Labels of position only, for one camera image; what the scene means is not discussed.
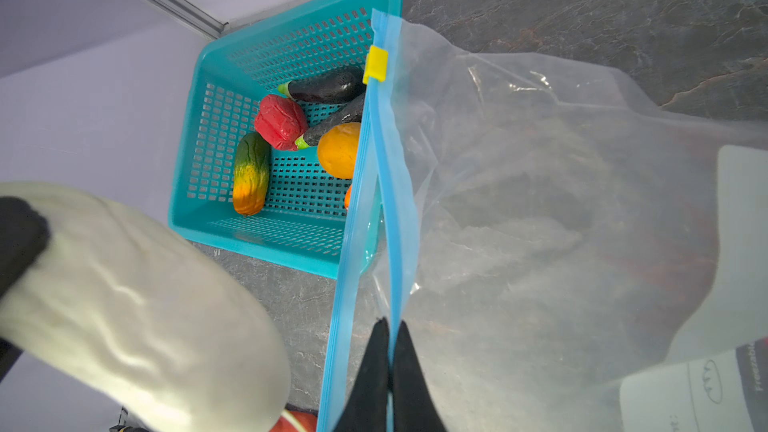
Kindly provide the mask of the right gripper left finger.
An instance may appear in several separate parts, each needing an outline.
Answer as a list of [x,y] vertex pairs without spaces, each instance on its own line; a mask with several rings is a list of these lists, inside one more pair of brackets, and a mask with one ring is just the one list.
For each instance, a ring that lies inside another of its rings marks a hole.
[[387,430],[389,394],[389,324],[378,320],[372,329],[352,391],[335,432]]

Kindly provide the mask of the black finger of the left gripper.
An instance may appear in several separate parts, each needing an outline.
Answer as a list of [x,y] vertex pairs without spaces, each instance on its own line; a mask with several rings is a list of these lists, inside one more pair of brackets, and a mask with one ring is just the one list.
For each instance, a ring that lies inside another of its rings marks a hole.
[[18,197],[1,198],[1,304],[46,250],[48,221]]

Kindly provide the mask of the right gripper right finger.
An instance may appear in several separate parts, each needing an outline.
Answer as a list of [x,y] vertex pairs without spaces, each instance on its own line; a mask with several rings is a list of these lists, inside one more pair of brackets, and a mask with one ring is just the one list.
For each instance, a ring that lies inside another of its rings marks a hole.
[[402,321],[390,374],[393,430],[446,432],[432,401],[407,324]]

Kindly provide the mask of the small orange toy carrot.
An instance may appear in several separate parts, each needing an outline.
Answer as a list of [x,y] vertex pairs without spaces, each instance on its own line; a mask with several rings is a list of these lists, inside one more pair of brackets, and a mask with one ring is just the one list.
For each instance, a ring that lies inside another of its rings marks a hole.
[[346,191],[345,197],[344,197],[344,208],[345,210],[349,210],[350,203],[351,203],[351,195],[352,195],[352,186],[350,185]]

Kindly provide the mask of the clear zip top bag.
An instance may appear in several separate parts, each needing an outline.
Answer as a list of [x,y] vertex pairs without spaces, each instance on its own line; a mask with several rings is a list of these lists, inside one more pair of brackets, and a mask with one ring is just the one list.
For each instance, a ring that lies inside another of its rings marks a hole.
[[767,126],[375,12],[318,427],[404,321],[447,431],[763,431]]

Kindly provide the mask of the teal plastic basket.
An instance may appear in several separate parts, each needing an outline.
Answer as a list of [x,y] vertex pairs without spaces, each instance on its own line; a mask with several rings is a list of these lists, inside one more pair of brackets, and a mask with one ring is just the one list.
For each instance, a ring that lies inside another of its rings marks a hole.
[[335,278],[361,169],[374,11],[313,0],[218,39],[198,58],[170,227],[184,238]]

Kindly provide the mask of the orange toy fruit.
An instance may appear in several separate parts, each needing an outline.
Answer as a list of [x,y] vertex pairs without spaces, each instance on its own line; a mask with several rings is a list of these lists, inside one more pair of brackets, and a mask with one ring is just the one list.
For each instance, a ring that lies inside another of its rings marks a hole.
[[350,180],[354,176],[361,124],[344,123],[328,131],[317,146],[318,161],[331,176]]

